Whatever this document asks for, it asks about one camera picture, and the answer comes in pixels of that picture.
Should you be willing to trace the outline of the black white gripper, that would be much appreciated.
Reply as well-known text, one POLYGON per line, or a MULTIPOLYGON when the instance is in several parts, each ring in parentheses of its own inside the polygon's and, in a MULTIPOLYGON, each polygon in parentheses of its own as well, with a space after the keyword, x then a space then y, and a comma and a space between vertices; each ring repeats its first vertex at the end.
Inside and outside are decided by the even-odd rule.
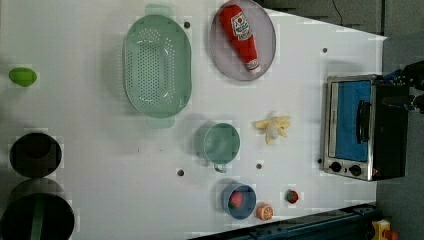
MULTIPOLYGON (((423 90, 424 86, 424 66, 419 61, 407 65, 404 69, 398 69, 383 77, 384 83, 391 83, 394 86, 413 87, 415 90, 423 90)), ((410 95, 384 97, 383 104, 392 108, 404 109, 407 111, 419 110, 424 112, 423 95, 410 95)))

